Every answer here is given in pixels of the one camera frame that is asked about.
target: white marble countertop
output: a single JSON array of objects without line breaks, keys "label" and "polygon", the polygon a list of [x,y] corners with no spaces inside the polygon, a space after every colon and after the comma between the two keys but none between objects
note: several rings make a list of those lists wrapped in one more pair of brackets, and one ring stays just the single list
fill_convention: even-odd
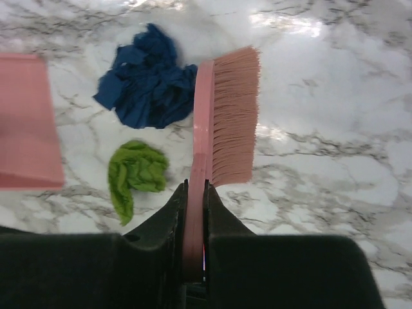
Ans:
[{"label": "white marble countertop", "polygon": [[[189,177],[191,119],[133,130],[91,98],[117,45],[148,22],[189,64],[248,44],[262,52],[254,179],[219,188],[225,205],[257,233],[355,239],[387,307],[412,308],[411,0],[0,1],[0,52],[48,60],[66,172],[61,192],[0,193],[0,225],[126,232]],[[169,183],[135,194],[121,227],[106,174],[132,138],[166,153]]]}]

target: green cloth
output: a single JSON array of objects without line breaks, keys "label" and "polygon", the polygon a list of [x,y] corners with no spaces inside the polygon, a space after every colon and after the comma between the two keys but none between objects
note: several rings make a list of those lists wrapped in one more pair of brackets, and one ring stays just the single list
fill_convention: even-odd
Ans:
[{"label": "green cloth", "polygon": [[123,226],[133,217],[130,188],[149,192],[164,190],[164,171],[168,166],[164,154],[138,140],[131,140],[116,150],[109,162],[109,189]]}]

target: dustpan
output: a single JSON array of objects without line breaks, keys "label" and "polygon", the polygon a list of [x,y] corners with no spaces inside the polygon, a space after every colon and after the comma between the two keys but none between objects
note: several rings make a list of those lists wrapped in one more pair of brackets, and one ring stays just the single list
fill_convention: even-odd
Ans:
[{"label": "dustpan", "polygon": [[61,189],[64,173],[45,62],[0,54],[0,189]]}]

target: brush handle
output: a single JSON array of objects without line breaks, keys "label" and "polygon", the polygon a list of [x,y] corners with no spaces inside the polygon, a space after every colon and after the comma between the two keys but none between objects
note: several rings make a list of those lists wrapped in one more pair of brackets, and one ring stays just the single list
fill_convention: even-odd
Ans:
[{"label": "brush handle", "polygon": [[212,180],[214,61],[200,64],[193,109],[193,163],[183,232],[183,280],[203,279],[203,193]]}]

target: crumpled cloth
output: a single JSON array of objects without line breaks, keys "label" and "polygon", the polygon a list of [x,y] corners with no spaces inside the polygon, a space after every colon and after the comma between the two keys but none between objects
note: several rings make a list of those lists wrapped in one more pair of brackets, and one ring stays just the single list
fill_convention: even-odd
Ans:
[{"label": "crumpled cloth", "polygon": [[111,201],[123,226],[133,218],[131,188],[163,191],[164,171],[168,166],[164,154],[138,140],[131,140],[116,150],[109,162],[108,180]]},{"label": "crumpled cloth", "polygon": [[163,129],[193,110],[197,67],[176,65],[176,48],[155,25],[117,48],[111,69],[93,97],[126,126]]}]

